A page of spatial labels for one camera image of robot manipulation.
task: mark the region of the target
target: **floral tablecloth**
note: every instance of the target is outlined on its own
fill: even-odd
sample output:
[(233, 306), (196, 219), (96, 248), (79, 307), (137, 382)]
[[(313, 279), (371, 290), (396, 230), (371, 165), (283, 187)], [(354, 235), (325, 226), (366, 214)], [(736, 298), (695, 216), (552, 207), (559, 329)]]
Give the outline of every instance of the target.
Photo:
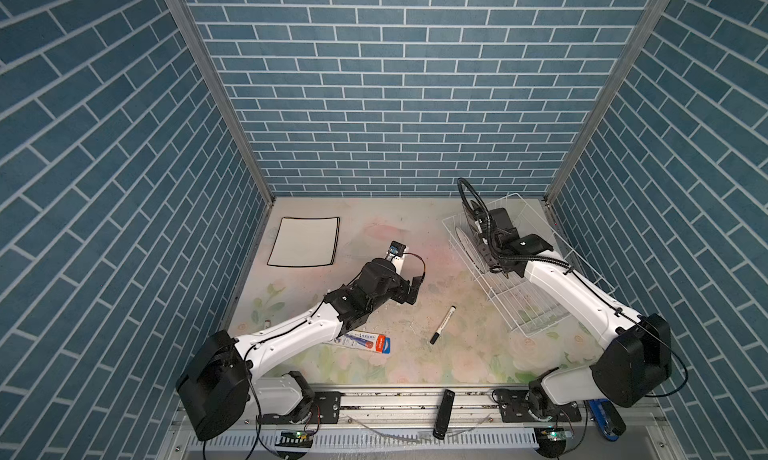
[[(275, 325), (309, 309), (328, 289), (349, 282), (362, 264), (380, 256), (394, 239), (424, 257), (426, 282), (415, 305), (389, 301), (361, 328), (389, 336), (389, 355), (323, 344), (276, 367), (275, 376), (299, 370), (310, 383), (519, 383), (555, 366), (579, 366), (600, 355), (597, 342), (573, 317), (532, 338), (509, 331), (448, 245), (440, 220), (460, 211), (457, 200), (301, 200), (281, 199), (276, 204), (230, 334), (257, 331), (265, 320)], [(304, 217), (341, 216), (336, 262), (305, 269), (267, 266), (280, 218), (301, 216), (302, 211)], [(421, 263), (408, 259), (404, 276), (420, 273)], [(451, 305), (456, 313), (437, 343), (430, 345), (428, 340)]]

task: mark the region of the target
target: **whiteboard marker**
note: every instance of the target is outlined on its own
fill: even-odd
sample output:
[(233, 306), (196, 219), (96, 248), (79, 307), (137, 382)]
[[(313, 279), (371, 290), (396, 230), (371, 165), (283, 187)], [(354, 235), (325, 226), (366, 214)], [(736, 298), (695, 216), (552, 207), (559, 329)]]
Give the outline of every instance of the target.
[(446, 318), (444, 318), (444, 319), (442, 320), (442, 323), (441, 323), (441, 324), (440, 324), (440, 326), (437, 328), (437, 331), (435, 331), (435, 335), (433, 335), (433, 336), (432, 336), (432, 339), (431, 339), (431, 340), (429, 340), (429, 343), (431, 343), (431, 344), (435, 345), (435, 341), (437, 341), (437, 338), (438, 338), (438, 337), (440, 336), (440, 334), (442, 333), (442, 330), (443, 330), (444, 328), (446, 328), (446, 325), (448, 324), (448, 320), (450, 320), (450, 319), (451, 319), (451, 317), (453, 316), (453, 312), (454, 312), (454, 311), (456, 311), (456, 307), (455, 307), (455, 306), (452, 306), (450, 309), (448, 309), (448, 313), (446, 313)]

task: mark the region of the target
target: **wire basket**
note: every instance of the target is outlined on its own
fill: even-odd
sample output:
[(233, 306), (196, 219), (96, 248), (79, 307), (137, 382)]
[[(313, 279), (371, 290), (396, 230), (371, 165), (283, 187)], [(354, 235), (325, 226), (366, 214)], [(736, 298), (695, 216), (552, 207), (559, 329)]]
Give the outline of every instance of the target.
[[(576, 250), (549, 225), (517, 193), (487, 202), (488, 209), (504, 208), (518, 229), (520, 236), (535, 233), (552, 245), (563, 258), (576, 270), (586, 275), (595, 284), (612, 295), (616, 290), (595, 268), (593, 268)], [(510, 331), (520, 329), (523, 335), (530, 337), (552, 325), (568, 318), (571, 314), (549, 293), (534, 285), (516, 273), (509, 276), (503, 273), (491, 273), (479, 253), (474, 249), (472, 231), (463, 211), (449, 216), (442, 221), (448, 231), (448, 241), (458, 257), (472, 274), (488, 299), (491, 300), (507, 323)]]

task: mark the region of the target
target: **black mounting plate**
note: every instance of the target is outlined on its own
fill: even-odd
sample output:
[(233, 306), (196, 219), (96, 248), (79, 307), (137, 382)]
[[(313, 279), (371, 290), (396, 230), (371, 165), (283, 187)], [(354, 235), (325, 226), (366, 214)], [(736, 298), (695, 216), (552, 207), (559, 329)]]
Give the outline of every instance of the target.
[[(498, 411), (502, 414), (504, 423), (540, 422), (528, 412), (528, 402), (525, 400), (528, 392), (529, 390), (510, 390), (508, 388), (494, 390), (494, 397), (499, 404)], [(560, 408), (558, 420), (568, 423), (569, 419), (571, 423), (581, 421), (578, 405), (576, 407), (566, 405)]]
[[(320, 423), (339, 423), (339, 409), (341, 408), (341, 392), (315, 392), (315, 405), (320, 407)], [(311, 408), (309, 427), (317, 425), (317, 407)], [(263, 425), (295, 425), (289, 421), (288, 416), (264, 415), (261, 418)]]

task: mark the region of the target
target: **black border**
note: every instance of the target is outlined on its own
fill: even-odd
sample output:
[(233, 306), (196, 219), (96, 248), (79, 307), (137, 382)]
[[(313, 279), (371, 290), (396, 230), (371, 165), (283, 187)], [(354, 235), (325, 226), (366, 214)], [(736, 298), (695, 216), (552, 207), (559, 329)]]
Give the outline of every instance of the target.
[[(326, 263), (325, 265), (302, 265), (302, 266), (286, 266), (286, 265), (271, 265), (270, 261), (272, 260), (272, 253), (275, 251), (275, 244), (277, 244), (277, 238), (280, 236), (280, 227), (283, 226), (283, 220), (284, 219), (336, 219), (336, 238), (333, 240), (333, 254), (331, 255), (331, 263)], [(270, 251), (270, 257), (266, 261), (267, 266), (276, 266), (279, 268), (313, 268), (316, 266), (329, 266), (333, 265), (333, 261), (336, 260), (336, 247), (339, 245), (339, 226), (341, 224), (341, 217), (340, 216), (327, 216), (324, 218), (299, 218), (297, 216), (283, 216), (283, 218), (280, 219), (280, 226), (277, 227), (277, 235), (275, 235), (275, 242), (272, 244), (272, 250)]]

